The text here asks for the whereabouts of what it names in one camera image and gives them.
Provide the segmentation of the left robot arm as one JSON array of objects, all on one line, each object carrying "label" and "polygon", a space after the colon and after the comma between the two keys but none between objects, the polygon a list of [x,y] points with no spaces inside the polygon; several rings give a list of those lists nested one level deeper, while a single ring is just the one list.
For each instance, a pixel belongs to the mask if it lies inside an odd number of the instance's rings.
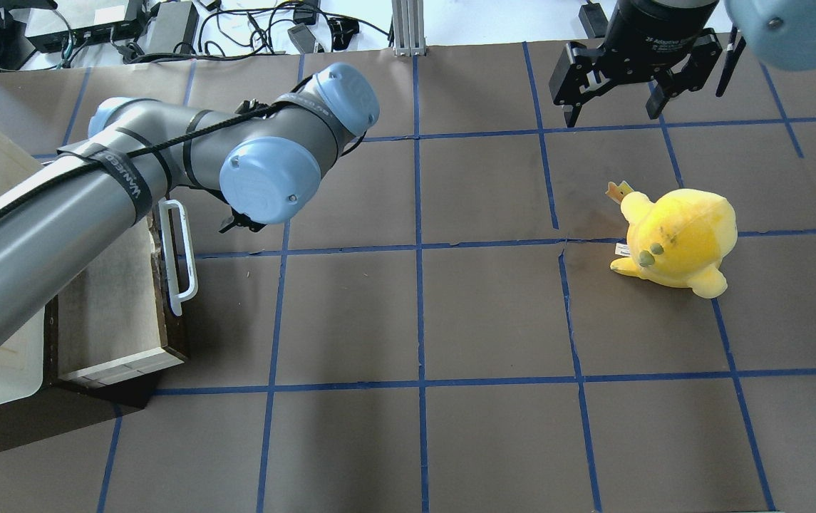
[{"label": "left robot arm", "polygon": [[342,62],[235,113],[105,100],[85,140],[0,196],[0,346],[174,188],[209,192],[234,227],[286,223],[380,116]]}]

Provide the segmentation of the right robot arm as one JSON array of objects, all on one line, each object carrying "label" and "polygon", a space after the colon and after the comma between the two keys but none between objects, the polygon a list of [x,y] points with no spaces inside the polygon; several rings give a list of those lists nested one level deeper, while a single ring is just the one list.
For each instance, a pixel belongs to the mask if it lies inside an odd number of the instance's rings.
[{"label": "right robot arm", "polygon": [[603,42],[596,48],[568,42],[549,79],[567,127],[576,126],[592,98],[640,83],[653,83],[646,114],[658,119],[672,98],[701,90],[720,59],[723,75],[715,94],[723,96],[746,49],[782,71],[816,69],[816,1],[727,1],[727,45],[708,26],[717,6],[716,1],[617,2]]}]

